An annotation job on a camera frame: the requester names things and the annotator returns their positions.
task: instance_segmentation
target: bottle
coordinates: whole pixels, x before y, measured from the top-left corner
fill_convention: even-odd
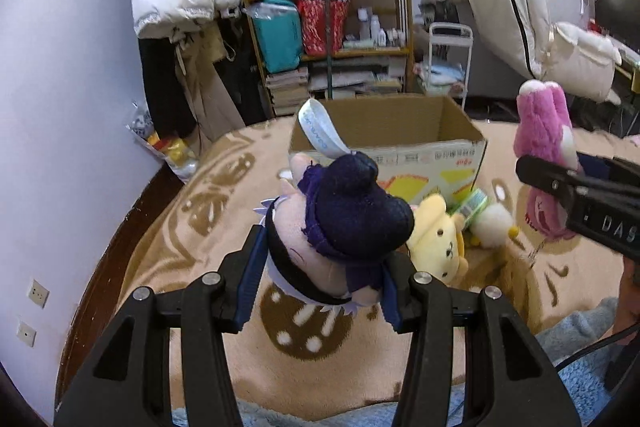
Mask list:
[[[367,41],[371,38],[369,31],[369,13],[366,8],[358,8],[358,20],[360,21],[360,40]]]
[[[377,46],[378,35],[380,33],[380,20],[378,19],[377,15],[371,16],[370,28],[371,28],[371,38],[373,39],[373,45]]]
[[[378,47],[386,47],[386,33],[382,28],[380,28],[380,31],[378,32]]]

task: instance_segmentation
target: cardboard box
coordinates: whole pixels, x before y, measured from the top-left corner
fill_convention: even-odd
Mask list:
[[[319,102],[343,142],[375,160],[378,183],[390,194],[417,204],[439,192],[455,205],[473,189],[486,140],[450,98],[388,94]],[[298,120],[289,155],[297,152],[331,162],[313,150]]]

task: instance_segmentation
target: power socket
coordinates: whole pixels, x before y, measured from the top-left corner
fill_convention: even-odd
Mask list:
[[[16,335],[29,347],[33,347],[33,344],[36,341],[36,330],[24,322],[20,322]]]
[[[35,279],[31,279],[31,286],[27,296],[38,306],[44,308],[44,304],[47,302],[47,297],[49,297],[49,290]]]

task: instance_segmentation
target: monitor screen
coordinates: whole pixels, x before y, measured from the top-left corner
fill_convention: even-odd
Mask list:
[[[640,0],[596,0],[596,23],[634,51],[640,51]]]

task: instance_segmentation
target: silver bolt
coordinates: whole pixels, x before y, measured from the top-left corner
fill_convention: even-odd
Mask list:
[[[484,293],[486,293],[486,296],[490,299],[493,299],[494,301],[495,299],[499,299],[500,297],[502,297],[502,291],[500,290],[500,288],[498,288],[498,286],[487,286],[484,289]]]
[[[140,286],[140,288],[136,288],[135,290],[133,290],[133,298],[136,301],[143,301],[149,295],[151,295],[151,290],[146,286]]]
[[[418,284],[429,284],[433,280],[430,273],[416,272],[414,273],[414,281]]]
[[[202,276],[202,283],[207,286],[214,286],[222,280],[218,272],[208,272]]]

